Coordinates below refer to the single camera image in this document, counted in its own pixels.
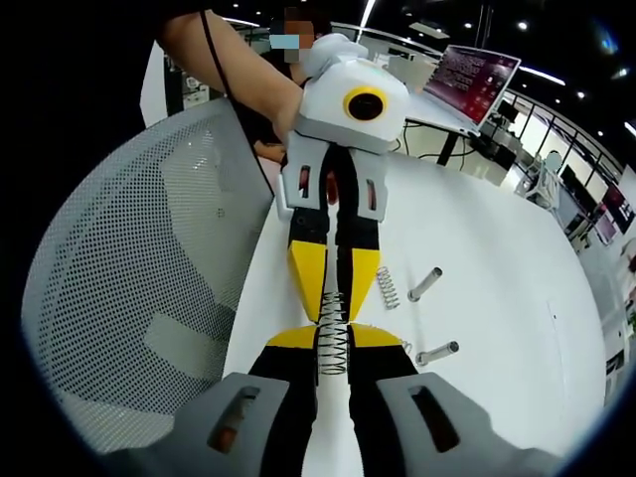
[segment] black hair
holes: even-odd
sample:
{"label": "black hair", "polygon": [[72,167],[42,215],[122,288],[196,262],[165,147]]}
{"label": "black hair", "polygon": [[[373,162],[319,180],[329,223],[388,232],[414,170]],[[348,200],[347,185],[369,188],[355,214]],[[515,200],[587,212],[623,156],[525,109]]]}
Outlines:
{"label": "black hair", "polygon": [[328,35],[332,32],[329,14],[324,10],[309,5],[286,7],[271,19],[269,28],[281,29],[284,21],[311,22],[314,26],[314,36],[316,37]]}

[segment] white mesh chair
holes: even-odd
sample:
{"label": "white mesh chair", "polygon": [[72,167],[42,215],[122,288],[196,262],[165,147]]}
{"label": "white mesh chair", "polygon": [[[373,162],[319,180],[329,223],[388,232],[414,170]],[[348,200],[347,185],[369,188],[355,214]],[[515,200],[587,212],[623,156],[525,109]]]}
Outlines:
{"label": "white mesh chair", "polygon": [[557,171],[563,160],[557,152],[553,151],[541,161],[539,180],[537,185],[526,193],[525,198],[537,204],[539,207],[550,211],[555,215],[559,203],[560,181]]}
{"label": "white mesh chair", "polygon": [[271,200],[218,99],[121,146],[60,209],[29,273],[22,327],[93,450],[155,441],[221,378]]}

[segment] loose spring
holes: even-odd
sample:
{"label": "loose spring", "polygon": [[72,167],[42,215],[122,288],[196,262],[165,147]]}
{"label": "loose spring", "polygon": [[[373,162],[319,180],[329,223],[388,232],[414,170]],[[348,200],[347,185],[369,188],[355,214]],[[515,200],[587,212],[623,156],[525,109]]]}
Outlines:
{"label": "loose spring", "polygon": [[376,272],[376,279],[380,292],[382,293],[382,299],[385,302],[385,308],[388,310],[395,310],[399,307],[399,298],[396,288],[394,287],[394,281],[391,278],[389,269],[385,266],[378,268]]}
{"label": "loose spring", "polygon": [[321,375],[347,373],[348,319],[342,304],[342,293],[333,291],[323,294],[318,319],[318,370]]}

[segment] laptop screen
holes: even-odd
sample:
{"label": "laptop screen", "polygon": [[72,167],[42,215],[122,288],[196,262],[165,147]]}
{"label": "laptop screen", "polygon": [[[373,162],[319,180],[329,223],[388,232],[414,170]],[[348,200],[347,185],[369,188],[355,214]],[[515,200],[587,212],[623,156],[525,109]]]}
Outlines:
{"label": "laptop screen", "polygon": [[501,53],[449,46],[424,90],[480,126],[520,62]]}

